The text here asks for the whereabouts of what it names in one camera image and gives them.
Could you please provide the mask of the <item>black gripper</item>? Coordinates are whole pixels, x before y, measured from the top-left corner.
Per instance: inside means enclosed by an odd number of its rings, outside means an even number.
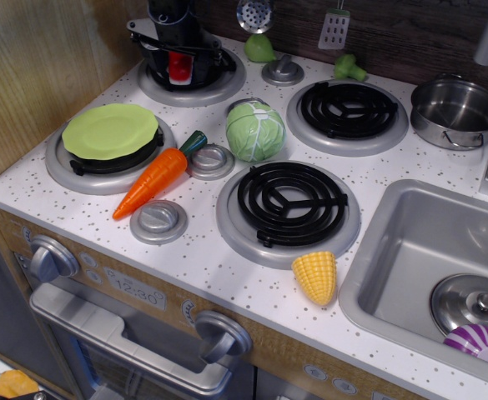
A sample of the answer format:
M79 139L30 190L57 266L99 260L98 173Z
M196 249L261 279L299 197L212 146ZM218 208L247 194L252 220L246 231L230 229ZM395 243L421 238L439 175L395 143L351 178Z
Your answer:
M198 54L193 61L193 86L208 86L222 76L222 58L216 53L222 44L199 24L193 1L148 1L147 11L147 18L130 20L126 28L131 39L143 47L156 83L165 88L170 85L168 51Z

